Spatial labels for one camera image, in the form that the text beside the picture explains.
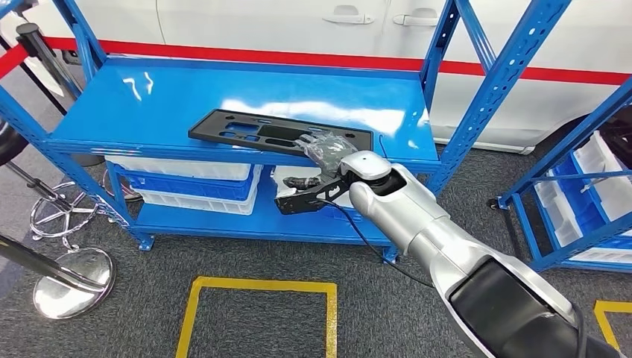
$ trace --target transparent plastic bag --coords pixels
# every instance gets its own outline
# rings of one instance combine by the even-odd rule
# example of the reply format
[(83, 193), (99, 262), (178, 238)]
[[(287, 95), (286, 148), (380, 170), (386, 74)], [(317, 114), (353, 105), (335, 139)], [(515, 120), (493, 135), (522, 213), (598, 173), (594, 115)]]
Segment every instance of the transparent plastic bag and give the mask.
[(318, 164), (322, 170), (320, 175), (322, 182), (327, 182), (335, 177), (342, 158), (358, 151), (343, 136), (336, 136), (328, 131), (312, 135), (303, 134), (294, 142), (302, 148), (310, 159)]

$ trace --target chrome stanchion base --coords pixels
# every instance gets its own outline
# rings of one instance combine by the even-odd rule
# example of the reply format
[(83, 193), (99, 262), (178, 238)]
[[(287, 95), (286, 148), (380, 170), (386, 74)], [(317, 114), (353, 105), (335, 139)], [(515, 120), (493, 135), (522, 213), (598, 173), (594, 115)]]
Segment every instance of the chrome stanchion base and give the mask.
[[(92, 204), (92, 207), (80, 207), (80, 204), (83, 199), (86, 197), (85, 192), (80, 192), (79, 195), (72, 201), (66, 201), (66, 197), (63, 194), (60, 194), (59, 191), (61, 189), (69, 188), (70, 186), (74, 186), (75, 182), (69, 181), (67, 183), (59, 184), (53, 187), (53, 193), (51, 193), (50, 198), (40, 198), (35, 202), (33, 209), (31, 210), (31, 230), (33, 231), (33, 240), (39, 240), (43, 237), (62, 237), (64, 238), (64, 245), (70, 249), (70, 245), (65, 243), (66, 236), (74, 233), (75, 231), (81, 229), (85, 224), (87, 224), (92, 218), (97, 215), (98, 206), (96, 204)], [(54, 204), (58, 201), (65, 201), (68, 209), (61, 207), (59, 205), (55, 206)], [(53, 209), (54, 213), (46, 216), (43, 219), (37, 219), (39, 217), (39, 212), (43, 211), (45, 206), (55, 206)], [(83, 216), (83, 220), (79, 221), (77, 224), (71, 226), (71, 217), (72, 216)], [(61, 221), (63, 220), (63, 226), (59, 231), (54, 233), (49, 233), (45, 229), (45, 225), (49, 225), (54, 220)]]
[(102, 284), (103, 292), (86, 293), (42, 277), (33, 290), (33, 303), (43, 316), (52, 319), (72, 318), (103, 301), (110, 293), (116, 278), (116, 267), (105, 251), (82, 248), (58, 258), (57, 263), (90, 280)]

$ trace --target storage crate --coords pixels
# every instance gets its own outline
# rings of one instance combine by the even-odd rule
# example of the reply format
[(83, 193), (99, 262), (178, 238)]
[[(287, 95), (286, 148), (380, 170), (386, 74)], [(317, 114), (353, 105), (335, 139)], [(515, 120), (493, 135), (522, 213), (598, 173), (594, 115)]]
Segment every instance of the storage crate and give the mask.
[[(581, 171), (575, 166), (570, 156), (553, 168), (554, 175), (575, 175)], [(584, 179), (560, 179), (557, 181), (568, 200), (575, 215), (579, 228), (583, 233), (589, 233), (606, 224), (601, 213), (601, 202), (587, 189), (582, 192), (586, 182)]]
[[(616, 159), (598, 131), (573, 155), (583, 173), (617, 172), (626, 169)], [(629, 177), (605, 179), (596, 183), (594, 190), (609, 222), (632, 212), (632, 182)], [(632, 230), (625, 235), (632, 236)]]
[(599, 263), (632, 263), (632, 250), (617, 248), (589, 248), (571, 257), (571, 261), (589, 261)]
[(120, 165), (126, 170), (136, 172), (215, 180), (246, 180), (250, 174), (251, 167), (250, 164), (244, 163), (124, 157), (118, 155), (107, 155), (105, 159)]
[(262, 166), (254, 166), (252, 180), (249, 180), (248, 194), (245, 200), (229, 200), (209, 198), (199, 195), (188, 195), (176, 192), (161, 192), (156, 190), (137, 189), (146, 204), (166, 205), (170, 207), (184, 207), (187, 209), (216, 211), (238, 215), (250, 215), (256, 200), (257, 185), (261, 177)]
[[(276, 183), (276, 193), (279, 194), (285, 190), (288, 190), (288, 187), (283, 183), (283, 178), (287, 177), (296, 177), (296, 178), (311, 178), (320, 174), (319, 168), (311, 168), (311, 167), (303, 167), (303, 166), (277, 166), (274, 169), (273, 179)], [(362, 222), (364, 217), (362, 214), (358, 213), (356, 209), (353, 208), (351, 204), (351, 200), (349, 199), (349, 193), (345, 192), (339, 198), (334, 200), (334, 202), (341, 207), (351, 216), (354, 222)], [(340, 210), (335, 207), (326, 205), (324, 208), (320, 209), (319, 213), (322, 213), (325, 216), (348, 221), (347, 217), (340, 212)]]
[(566, 246), (582, 237), (575, 214), (557, 181), (542, 181), (535, 185), (540, 203), (549, 215), (560, 246)]
[(185, 178), (175, 175), (154, 174), (121, 170), (134, 190), (170, 192), (207, 198), (244, 201), (248, 198), (254, 178), (261, 174), (262, 166), (251, 166), (246, 180), (213, 180)]

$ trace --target stool base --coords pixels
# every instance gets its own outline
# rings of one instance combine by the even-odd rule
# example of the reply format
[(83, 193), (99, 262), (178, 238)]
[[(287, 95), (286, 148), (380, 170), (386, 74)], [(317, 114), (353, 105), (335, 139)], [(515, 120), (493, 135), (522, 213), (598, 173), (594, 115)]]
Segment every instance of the stool base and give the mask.
[(82, 248), (70, 251), (55, 261), (66, 269), (102, 284), (104, 290), (97, 293), (81, 292), (42, 277), (33, 290), (33, 303), (45, 317), (66, 319), (85, 313), (103, 301), (114, 286), (116, 267), (105, 251)]

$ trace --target car door handle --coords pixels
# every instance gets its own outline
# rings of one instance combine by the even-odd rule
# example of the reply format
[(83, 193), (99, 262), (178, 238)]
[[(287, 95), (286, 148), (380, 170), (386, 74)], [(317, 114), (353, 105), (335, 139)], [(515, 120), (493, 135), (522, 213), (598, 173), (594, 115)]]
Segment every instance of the car door handle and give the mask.
[(361, 13), (359, 15), (328, 15), (323, 16), (323, 20), (336, 24), (368, 25), (374, 22), (375, 18), (371, 15)]
[(395, 15), (393, 22), (401, 26), (437, 26), (439, 23), (438, 17), (416, 17), (406, 15), (404, 13)]

